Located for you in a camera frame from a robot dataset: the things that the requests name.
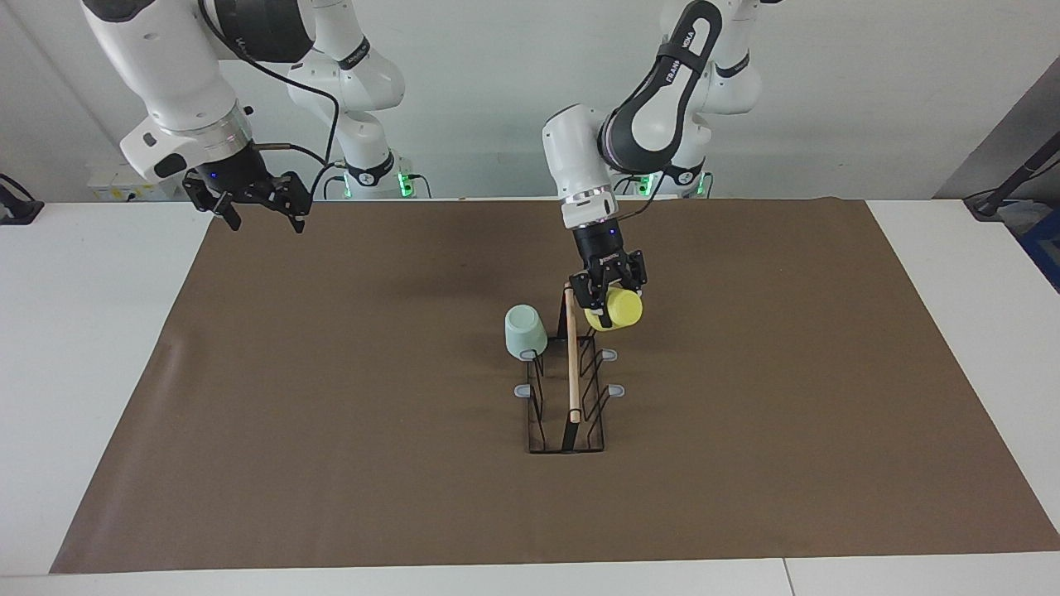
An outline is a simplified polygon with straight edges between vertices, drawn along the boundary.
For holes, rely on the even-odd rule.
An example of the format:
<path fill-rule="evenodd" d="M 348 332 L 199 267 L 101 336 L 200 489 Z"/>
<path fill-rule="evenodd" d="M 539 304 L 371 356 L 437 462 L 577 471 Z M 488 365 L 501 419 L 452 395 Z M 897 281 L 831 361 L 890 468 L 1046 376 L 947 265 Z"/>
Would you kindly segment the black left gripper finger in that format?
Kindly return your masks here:
<path fill-rule="evenodd" d="M 618 283 L 629 291 L 641 291 L 648 282 L 644 256 L 641 250 L 625 253 L 621 257 L 620 264 L 617 265 L 619 274 Z"/>
<path fill-rule="evenodd" d="M 593 329 L 610 329 L 610 306 L 607 287 L 597 286 L 590 276 L 569 276 L 567 285 L 573 294 L 573 302 Z"/>

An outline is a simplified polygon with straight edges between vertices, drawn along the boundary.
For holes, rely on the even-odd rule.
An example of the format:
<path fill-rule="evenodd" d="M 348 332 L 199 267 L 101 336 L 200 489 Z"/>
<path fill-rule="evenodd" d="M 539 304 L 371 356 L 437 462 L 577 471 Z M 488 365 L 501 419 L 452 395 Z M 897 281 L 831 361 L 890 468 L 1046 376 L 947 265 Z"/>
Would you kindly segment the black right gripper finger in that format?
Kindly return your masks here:
<path fill-rule="evenodd" d="M 209 212 L 216 218 L 223 220 L 232 231 L 241 229 L 242 220 L 238 216 L 238 211 L 232 207 L 230 193 L 222 192 L 219 195 L 214 195 L 200 177 L 183 178 L 183 191 L 198 211 L 204 212 L 204 214 Z"/>
<path fill-rule="evenodd" d="M 284 172 L 267 181 L 268 193 L 264 206 L 281 214 L 292 224 L 295 233 L 302 234 L 306 216 L 313 207 L 313 196 L 296 172 Z"/>

